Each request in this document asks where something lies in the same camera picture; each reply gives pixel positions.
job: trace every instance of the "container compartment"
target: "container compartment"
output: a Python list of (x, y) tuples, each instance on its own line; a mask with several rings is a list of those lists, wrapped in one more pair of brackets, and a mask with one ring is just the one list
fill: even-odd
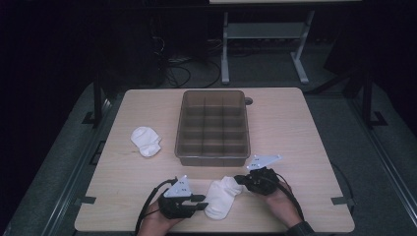
[(250, 155), (244, 93), (184, 92), (175, 154), (188, 166), (244, 165)]

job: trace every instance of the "wooden table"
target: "wooden table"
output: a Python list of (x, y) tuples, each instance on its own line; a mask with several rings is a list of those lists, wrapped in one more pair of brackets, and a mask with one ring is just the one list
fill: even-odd
[[(332, 204), (342, 193), (301, 90), (241, 88), (254, 100), (247, 106), (253, 154), (280, 154), (270, 166), (286, 178), (306, 220), (317, 232), (350, 232), (354, 223), (347, 205)], [(80, 231), (134, 231), (138, 215), (154, 187), (166, 179), (188, 175), (194, 194), (206, 194), (212, 180), (247, 174), (242, 167), (182, 166), (175, 139), (184, 89), (129, 90), (91, 179), (75, 227)], [(144, 158), (131, 142), (132, 132), (152, 127), (161, 137), (161, 151)], [(285, 227), (252, 193), (236, 197), (228, 216), (212, 220), (197, 211), (172, 232), (283, 232)]]

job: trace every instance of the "dark background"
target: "dark background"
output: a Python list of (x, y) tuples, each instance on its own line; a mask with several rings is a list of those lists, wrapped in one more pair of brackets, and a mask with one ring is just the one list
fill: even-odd
[[(154, 56), (155, 41), (150, 36), (163, 35), (168, 51), (181, 48), (204, 59), (204, 42), (221, 38), (222, 14), (170, 12), (149, 24), (154, 13), (126, 10), (141, 6), (141, 1), (3, 0), (0, 4), (3, 232), (87, 85), (100, 78), (110, 97), (126, 88), (157, 88), (163, 61)], [(371, 60), (375, 82), (414, 134), (416, 10), (414, 1), (405, 0), (364, 1), (347, 12), (337, 6), (323, 8), (317, 11), (309, 35), (310, 42), (335, 42), (326, 67), (336, 74), (363, 58)], [(291, 19), (299, 11), (305, 9), (293, 7), (280, 16)], [(235, 16), (245, 20), (247, 15)], [(270, 16), (254, 14), (251, 20), (270, 20)]]

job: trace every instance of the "gray carpet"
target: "gray carpet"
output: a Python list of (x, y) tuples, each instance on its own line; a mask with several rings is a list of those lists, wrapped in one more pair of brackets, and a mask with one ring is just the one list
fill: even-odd
[[(328, 45), (309, 45), (306, 48), (302, 61), (311, 80), (306, 86), (297, 79), (287, 47), (261, 50), (246, 57), (230, 57), (229, 86), (315, 88), (334, 76), (323, 69), (329, 49)], [(218, 65), (219, 57), (214, 56), (211, 61)], [(181, 66), (192, 75), (183, 88), (204, 87), (218, 75), (218, 68), (211, 63), (194, 61)], [(186, 78), (183, 70), (173, 69), (172, 73), (179, 84)], [(351, 190), (356, 203), (353, 210), (356, 228), (347, 235), (417, 235), (416, 225), (388, 178), (370, 131), (358, 117), (355, 107), (360, 97), (353, 100), (344, 98), (341, 95), (343, 86), (341, 83), (323, 94), (307, 95), (306, 100), (328, 157), (336, 166), (334, 173), (342, 192), (350, 198)], [(168, 81), (161, 86), (170, 87)], [(217, 81), (211, 88), (222, 87)], [(131, 232), (86, 233), (74, 229), (80, 208), (77, 199), (84, 196), (95, 169), (89, 164), (90, 158), (99, 142), (106, 140), (122, 98), (123, 91), (110, 100), (111, 107), (100, 126), (92, 129), (92, 125), (82, 124), (86, 113), (93, 111), (92, 86), (86, 88), (12, 219), (8, 235), (42, 235), (42, 232), (44, 235), (131, 235)], [(373, 108), (382, 112), (388, 126), (376, 127), (372, 134), (383, 144), (410, 192), (417, 196), (417, 140), (377, 86)], [(67, 185), (69, 179), (74, 180), (73, 186)], [(57, 215), (62, 217), (49, 220), (56, 213), (56, 206), (62, 210), (62, 214)]]

